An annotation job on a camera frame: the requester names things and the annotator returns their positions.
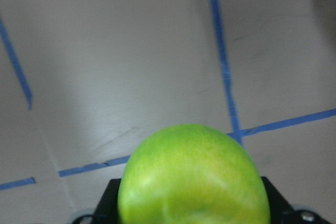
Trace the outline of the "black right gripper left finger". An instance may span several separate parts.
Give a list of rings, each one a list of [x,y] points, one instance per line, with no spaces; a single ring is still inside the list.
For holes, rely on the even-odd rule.
[[[108,182],[93,213],[93,223],[118,223],[117,200],[120,183],[121,178]]]

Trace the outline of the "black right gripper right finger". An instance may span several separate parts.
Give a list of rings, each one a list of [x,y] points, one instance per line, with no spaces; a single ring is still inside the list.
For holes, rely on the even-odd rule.
[[[294,215],[295,211],[291,204],[284,198],[284,196],[277,190],[277,188],[266,176],[262,176],[261,178],[268,197],[271,223],[296,223]]]

